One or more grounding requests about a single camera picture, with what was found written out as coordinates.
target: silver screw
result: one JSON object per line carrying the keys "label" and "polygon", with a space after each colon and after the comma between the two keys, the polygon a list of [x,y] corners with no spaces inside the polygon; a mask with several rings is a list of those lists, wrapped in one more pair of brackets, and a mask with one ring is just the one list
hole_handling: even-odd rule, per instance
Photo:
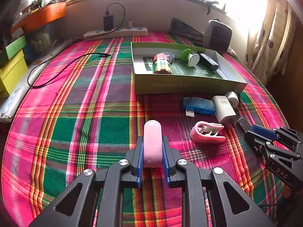
{"label": "silver screw", "polygon": [[185,159],[179,159],[178,160],[178,164],[184,166],[184,165],[187,164],[187,160],[185,160]]}
{"label": "silver screw", "polygon": [[83,174],[85,176],[90,176],[91,174],[93,174],[93,170],[92,169],[85,169],[84,172],[83,172]]}
{"label": "silver screw", "polygon": [[119,164],[120,164],[121,166],[126,166],[126,165],[128,164],[128,160],[122,159],[122,160],[119,161]]}
{"label": "silver screw", "polygon": [[222,173],[223,173],[223,169],[220,168],[220,167],[215,167],[215,168],[214,168],[214,173],[215,173],[215,174],[222,174]]}

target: blue gripper pad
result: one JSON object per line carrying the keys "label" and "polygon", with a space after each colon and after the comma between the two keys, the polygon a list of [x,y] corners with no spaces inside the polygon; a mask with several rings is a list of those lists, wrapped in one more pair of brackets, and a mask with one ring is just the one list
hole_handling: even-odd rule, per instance
{"label": "blue gripper pad", "polygon": [[166,154],[166,149],[165,149],[163,139],[162,139],[162,156],[163,156],[162,164],[163,164],[164,177],[165,177],[166,184],[169,187],[169,185],[170,185],[169,161],[167,159],[167,154]]}
{"label": "blue gripper pad", "polygon": [[140,155],[138,160],[138,178],[137,178],[137,187],[140,188],[143,174],[143,139],[140,148]]}
{"label": "blue gripper pad", "polygon": [[266,129],[266,128],[262,127],[262,126],[253,125],[251,127],[251,130],[254,133],[257,133],[258,135],[266,137],[266,138],[268,138],[271,141],[277,141],[278,140],[278,137],[277,137],[277,135],[276,135],[276,133],[274,131]]}

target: open box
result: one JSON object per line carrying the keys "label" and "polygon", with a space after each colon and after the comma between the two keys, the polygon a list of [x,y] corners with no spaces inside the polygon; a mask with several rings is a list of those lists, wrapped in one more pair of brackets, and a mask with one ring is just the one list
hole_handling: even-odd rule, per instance
{"label": "open box", "polygon": [[[185,49],[190,49],[192,54],[206,53],[218,63],[218,70],[211,71],[202,63],[189,67],[187,62],[181,60]],[[152,73],[152,60],[156,54],[162,52],[175,56],[171,66],[172,75]],[[247,85],[241,75],[216,51],[181,44],[134,42],[131,43],[131,53],[136,94],[226,94],[229,91],[240,94]]]}

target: tablecloth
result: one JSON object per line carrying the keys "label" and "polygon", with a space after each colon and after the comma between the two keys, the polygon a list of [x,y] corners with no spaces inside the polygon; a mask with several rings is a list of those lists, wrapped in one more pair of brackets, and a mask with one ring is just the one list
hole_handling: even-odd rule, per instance
{"label": "tablecloth", "polygon": [[[186,117],[180,109],[181,94],[135,95],[131,41],[193,45],[167,33],[79,42],[43,71],[36,84],[82,54],[112,54],[81,58],[52,83],[31,89],[23,100],[2,163],[4,204],[16,223],[28,226],[84,169],[108,168],[122,159],[135,147],[137,136],[143,135],[144,123],[152,119],[161,123],[162,134],[183,158],[202,168],[220,166],[257,204],[275,203],[282,184],[264,168],[238,126],[222,131],[226,141],[221,144],[195,143],[189,137],[191,128],[200,120],[216,122],[214,116]],[[235,59],[226,54],[224,58],[248,83],[236,113],[251,124],[271,129],[287,126],[265,87]],[[276,219],[276,207],[264,211]],[[144,169],[142,187],[125,190],[123,226],[181,226],[181,189],[166,186],[163,169]]]}

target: black remote control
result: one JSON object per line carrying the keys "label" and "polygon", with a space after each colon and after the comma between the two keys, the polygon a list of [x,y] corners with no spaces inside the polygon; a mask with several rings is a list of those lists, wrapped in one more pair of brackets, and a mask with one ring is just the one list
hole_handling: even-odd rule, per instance
{"label": "black remote control", "polygon": [[211,71],[216,71],[218,69],[218,63],[216,63],[211,57],[202,52],[198,52],[198,54],[200,56],[199,62],[204,64],[208,69],[210,69]]}

